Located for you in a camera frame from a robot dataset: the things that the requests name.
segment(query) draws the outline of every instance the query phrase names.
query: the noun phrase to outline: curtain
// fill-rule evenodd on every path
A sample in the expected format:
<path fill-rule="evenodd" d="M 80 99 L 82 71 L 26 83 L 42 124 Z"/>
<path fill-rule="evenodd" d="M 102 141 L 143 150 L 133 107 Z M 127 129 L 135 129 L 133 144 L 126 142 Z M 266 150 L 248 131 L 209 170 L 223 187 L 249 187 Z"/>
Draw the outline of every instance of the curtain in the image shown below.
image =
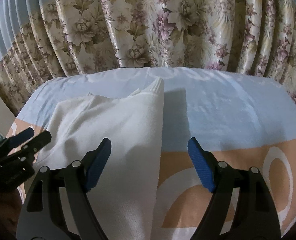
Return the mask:
<path fill-rule="evenodd" d="M 265 76 L 296 103 L 296 0 L 0 0 L 0 96 L 118 67 Z"/>

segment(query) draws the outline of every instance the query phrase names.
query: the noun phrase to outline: bedsheet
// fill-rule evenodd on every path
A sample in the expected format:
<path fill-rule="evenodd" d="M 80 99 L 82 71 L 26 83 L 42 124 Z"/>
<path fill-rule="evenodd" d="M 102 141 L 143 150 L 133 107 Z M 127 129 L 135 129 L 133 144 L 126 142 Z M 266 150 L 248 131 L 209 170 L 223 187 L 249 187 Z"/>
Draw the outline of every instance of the bedsheet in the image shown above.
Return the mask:
<path fill-rule="evenodd" d="M 151 239 L 190 239 L 211 198 L 187 154 L 190 137 L 234 168 L 260 168 L 285 234 L 296 221 L 296 105 L 272 79 L 188 68 L 56 78 L 34 92 L 8 136 L 29 126 L 38 134 L 60 101 L 89 92 L 122 98 L 158 76 L 165 82 L 164 120 Z M 237 196 L 234 190 L 222 232 L 231 226 Z"/>

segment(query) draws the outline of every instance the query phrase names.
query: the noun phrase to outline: screw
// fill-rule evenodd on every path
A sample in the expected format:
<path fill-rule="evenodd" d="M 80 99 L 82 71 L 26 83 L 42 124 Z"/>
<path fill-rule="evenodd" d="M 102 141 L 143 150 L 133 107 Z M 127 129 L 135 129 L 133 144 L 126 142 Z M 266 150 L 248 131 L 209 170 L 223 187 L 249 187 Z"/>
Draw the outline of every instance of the screw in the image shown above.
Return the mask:
<path fill-rule="evenodd" d="M 74 161 L 74 162 L 71 164 L 71 166 L 76 168 L 76 167 L 79 167 L 80 164 L 81 164 L 80 161 Z"/>
<path fill-rule="evenodd" d="M 251 167 L 250 170 L 251 170 L 253 173 L 258 173 L 258 172 L 259 172 L 258 168 L 256 168 L 256 167 Z"/>
<path fill-rule="evenodd" d="M 226 168 L 227 167 L 227 163 L 223 162 L 223 161 L 219 162 L 218 165 L 219 165 L 220 168 Z"/>
<path fill-rule="evenodd" d="M 48 170 L 48 167 L 47 166 L 42 166 L 41 168 L 40 168 L 40 172 L 41 173 L 44 173 L 44 172 L 46 172 Z"/>

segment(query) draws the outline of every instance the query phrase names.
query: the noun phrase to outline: blue gripper pad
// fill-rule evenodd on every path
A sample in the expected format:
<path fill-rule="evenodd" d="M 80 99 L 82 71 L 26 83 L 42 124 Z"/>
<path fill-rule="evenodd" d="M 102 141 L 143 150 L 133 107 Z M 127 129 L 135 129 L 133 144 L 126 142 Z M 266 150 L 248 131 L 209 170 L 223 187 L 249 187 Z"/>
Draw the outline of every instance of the blue gripper pad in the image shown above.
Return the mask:
<path fill-rule="evenodd" d="M 34 130 L 29 127 L 26 130 L 23 130 L 21 133 L 9 138 L 9 148 L 16 148 L 24 142 L 28 141 L 34 135 Z"/>
<path fill-rule="evenodd" d="M 111 153 L 111 141 L 108 138 L 104 138 L 104 140 L 100 143 L 97 150 L 88 152 L 88 154 L 96 154 L 91 165 L 89 165 L 86 172 L 86 182 L 85 182 L 85 190 L 89 192 L 93 187 L 97 185 L 97 182 L 100 178 L 101 173 L 108 161 L 108 158 Z"/>
<path fill-rule="evenodd" d="M 191 138 L 188 141 L 188 154 L 196 169 L 198 177 L 202 185 L 213 193 L 216 188 L 213 171 L 207 164 L 205 157 L 202 155 L 202 151 L 202 148 L 195 138 Z"/>

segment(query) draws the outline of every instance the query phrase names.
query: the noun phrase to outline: folded white cloth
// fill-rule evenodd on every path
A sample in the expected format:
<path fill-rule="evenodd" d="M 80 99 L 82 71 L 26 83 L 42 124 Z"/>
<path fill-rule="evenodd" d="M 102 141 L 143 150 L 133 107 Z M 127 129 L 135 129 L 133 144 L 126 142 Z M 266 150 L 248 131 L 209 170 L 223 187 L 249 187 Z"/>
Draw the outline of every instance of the folded white cloth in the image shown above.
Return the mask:
<path fill-rule="evenodd" d="M 47 130 L 51 143 L 38 154 L 35 170 L 64 168 L 111 140 L 112 153 L 88 194 L 109 240 L 150 239 L 159 176 L 164 82 L 122 99 L 88 95 L 58 103 Z M 62 193 L 68 229 L 74 228 Z"/>

